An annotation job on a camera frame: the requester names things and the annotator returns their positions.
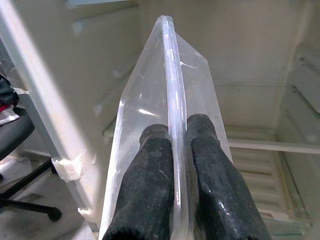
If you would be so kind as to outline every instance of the red fabric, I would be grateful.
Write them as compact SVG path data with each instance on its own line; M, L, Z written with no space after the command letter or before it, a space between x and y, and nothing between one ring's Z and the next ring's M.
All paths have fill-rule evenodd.
M0 105L0 113L3 111L3 110L6 110L8 108L10 108L11 105L9 104L2 104Z

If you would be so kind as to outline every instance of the office chair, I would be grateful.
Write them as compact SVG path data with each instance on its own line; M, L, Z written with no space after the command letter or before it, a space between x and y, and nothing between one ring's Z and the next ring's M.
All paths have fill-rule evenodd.
M32 121L27 115L26 110L16 107L14 108L14 112L18 114L20 118L0 126L0 161L8 156L16 147L18 147L35 129ZM23 177L5 192L0 193L0 209L10 206L12 208L44 213L48 215L51 221L58 221L61 218L62 213L56 207L43 206L9 199L48 169L51 169L53 173L56 173L51 159L47 160L30 174ZM2 176L0 174L0 181L5 177L6 176Z

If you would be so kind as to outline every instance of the transparent plastic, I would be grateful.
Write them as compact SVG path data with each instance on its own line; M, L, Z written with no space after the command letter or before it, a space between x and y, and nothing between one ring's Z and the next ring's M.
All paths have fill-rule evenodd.
M210 117L223 150L232 160L208 62L176 34L171 17L160 16L119 103L101 233L111 223L123 175L139 150L142 131L152 124L164 124L169 128L174 167L171 239L193 238L184 135L187 117L196 113Z

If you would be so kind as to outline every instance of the black chair leg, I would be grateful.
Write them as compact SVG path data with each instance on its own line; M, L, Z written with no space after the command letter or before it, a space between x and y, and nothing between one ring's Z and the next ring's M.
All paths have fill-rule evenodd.
M14 194L16 194L19 190L24 188L26 185L28 185L30 182L32 182L34 179L36 179L39 175L41 175L48 169L51 169L51 170L54 169L51 159L43 163L37 169L33 170L30 174L22 178L15 185L7 189L4 193L0 193L0 208L11 206L17 209L44 213L48 215L51 221L53 222L58 221L61 218L62 213L56 207L43 206L43 205L21 202L21 201L14 201L9 199Z
M48 214L48 217L53 222L58 221L62 216L62 213L58 208L51 207L51 206L43 206L43 205L38 205L33 203L14 201L14 200L9 200L5 198L0 198L0 204L1 204L1 207L11 206L17 209L23 209L23 210L32 211L32 212Z

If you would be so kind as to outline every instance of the chair seat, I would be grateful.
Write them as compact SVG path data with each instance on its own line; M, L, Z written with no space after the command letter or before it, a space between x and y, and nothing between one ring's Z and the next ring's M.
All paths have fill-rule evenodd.
M0 126L0 161L16 149L35 129L25 109L16 107L13 110L20 118Z

